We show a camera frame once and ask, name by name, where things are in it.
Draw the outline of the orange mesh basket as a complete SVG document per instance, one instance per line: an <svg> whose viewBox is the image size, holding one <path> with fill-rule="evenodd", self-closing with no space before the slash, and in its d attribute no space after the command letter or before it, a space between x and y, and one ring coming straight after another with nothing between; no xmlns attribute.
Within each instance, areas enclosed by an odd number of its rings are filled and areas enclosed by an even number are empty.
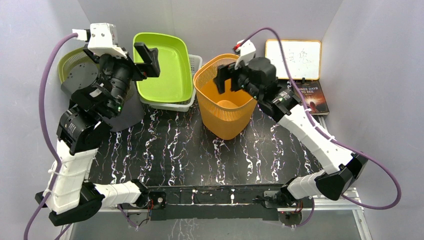
<svg viewBox="0 0 424 240"><path fill-rule="evenodd" d="M248 125L257 106L248 93L231 91L231 80L225 81L225 93L219 94L213 79L217 67L235 63L238 56L221 54L204 64L194 75L193 85L203 125L223 140L231 140Z"/></svg>

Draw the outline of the olive green mesh basket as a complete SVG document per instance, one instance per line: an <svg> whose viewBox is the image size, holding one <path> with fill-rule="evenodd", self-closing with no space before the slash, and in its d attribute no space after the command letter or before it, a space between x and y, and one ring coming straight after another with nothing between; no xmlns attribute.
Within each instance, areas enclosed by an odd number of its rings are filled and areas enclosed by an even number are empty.
<svg viewBox="0 0 424 240"><path fill-rule="evenodd" d="M83 48L69 52L59 61L61 90L76 105L83 107L83 77L97 66L84 53Z"/></svg>

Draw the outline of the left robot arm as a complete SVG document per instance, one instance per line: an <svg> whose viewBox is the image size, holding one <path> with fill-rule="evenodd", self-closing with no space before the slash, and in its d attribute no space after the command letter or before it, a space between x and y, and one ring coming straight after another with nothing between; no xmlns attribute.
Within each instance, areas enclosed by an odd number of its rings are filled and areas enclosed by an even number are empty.
<svg viewBox="0 0 424 240"><path fill-rule="evenodd" d="M84 47L85 60L64 76L61 89L69 96L69 108L56 132L59 160L52 165L47 189L35 195L42 207L50 209L54 226L88 220L106 207L164 205L165 193L152 191L137 179L118 184L88 181L93 159L112 129L108 120L121 114L132 81L160 75L158 49L142 42L134 48L142 63L134 63L128 55L98 56Z"/></svg>

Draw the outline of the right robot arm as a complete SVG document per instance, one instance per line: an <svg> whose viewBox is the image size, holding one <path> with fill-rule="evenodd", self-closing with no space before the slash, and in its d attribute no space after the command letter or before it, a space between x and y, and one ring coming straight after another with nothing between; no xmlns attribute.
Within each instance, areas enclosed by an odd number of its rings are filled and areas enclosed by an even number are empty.
<svg viewBox="0 0 424 240"><path fill-rule="evenodd" d="M279 192L264 200L280 206L295 207L302 198L323 195L336 201L357 180L367 159L345 149L322 133L326 130L315 119L309 119L301 99L276 76L276 67L265 57L255 57L248 63L220 65L213 79L220 94L225 93L225 82L230 90L243 90L257 100L259 108L284 127L316 157L320 172L292 178Z"/></svg>

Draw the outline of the lime green plastic tray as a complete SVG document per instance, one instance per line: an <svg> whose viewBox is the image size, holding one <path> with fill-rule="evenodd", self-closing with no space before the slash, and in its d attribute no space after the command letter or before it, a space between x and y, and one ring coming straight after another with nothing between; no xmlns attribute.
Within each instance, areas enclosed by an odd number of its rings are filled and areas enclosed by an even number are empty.
<svg viewBox="0 0 424 240"><path fill-rule="evenodd" d="M144 43L158 49L159 77L138 81L139 95L147 101L178 103L187 101L193 93L192 72L185 42L173 35L140 32L133 43Z"/></svg>

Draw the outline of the grey mesh basket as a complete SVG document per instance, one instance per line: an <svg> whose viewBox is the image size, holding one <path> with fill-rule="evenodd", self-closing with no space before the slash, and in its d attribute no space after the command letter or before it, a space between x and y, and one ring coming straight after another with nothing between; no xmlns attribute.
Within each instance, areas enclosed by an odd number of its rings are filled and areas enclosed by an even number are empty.
<svg viewBox="0 0 424 240"><path fill-rule="evenodd" d="M112 126L111 132L119 132L139 123L144 117L142 103L136 94L136 85L132 81L127 93L127 101L124 103L121 114L117 117L107 118L100 116L104 122Z"/></svg>

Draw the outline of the dark paperback book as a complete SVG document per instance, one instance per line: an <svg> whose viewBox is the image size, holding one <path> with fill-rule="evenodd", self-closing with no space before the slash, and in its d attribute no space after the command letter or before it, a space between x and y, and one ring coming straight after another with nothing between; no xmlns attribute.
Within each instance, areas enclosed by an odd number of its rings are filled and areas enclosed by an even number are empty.
<svg viewBox="0 0 424 240"><path fill-rule="evenodd" d="M311 109L311 115L328 115L330 113L327 101L319 80L295 80L305 103Z"/></svg>

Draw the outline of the small whiteboard with yellow frame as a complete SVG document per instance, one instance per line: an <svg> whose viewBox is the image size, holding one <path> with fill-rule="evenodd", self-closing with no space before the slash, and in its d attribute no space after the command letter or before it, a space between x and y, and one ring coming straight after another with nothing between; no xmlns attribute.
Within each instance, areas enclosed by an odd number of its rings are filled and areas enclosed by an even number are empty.
<svg viewBox="0 0 424 240"><path fill-rule="evenodd" d="M317 40L282 40L288 69L294 80L318 80L321 73L322 44ZM276 39L265 43L265 57L276 67L279 79L288 79L284 62Z"/></svg>

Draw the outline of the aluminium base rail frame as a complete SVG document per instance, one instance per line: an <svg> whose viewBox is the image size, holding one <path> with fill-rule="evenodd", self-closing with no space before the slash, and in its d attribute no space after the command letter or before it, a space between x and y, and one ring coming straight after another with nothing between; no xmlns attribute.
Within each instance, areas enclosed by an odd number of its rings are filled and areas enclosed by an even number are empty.
<svg viewBox="0 0 424 240"><path fill-rule="evenodd" d="M254 198L322 166L292 133L256 111L230 140L205 127L198 112L148 113L134 126L108 133L89 181L138 179L166 195L153 220L272 217Z"/></svg>

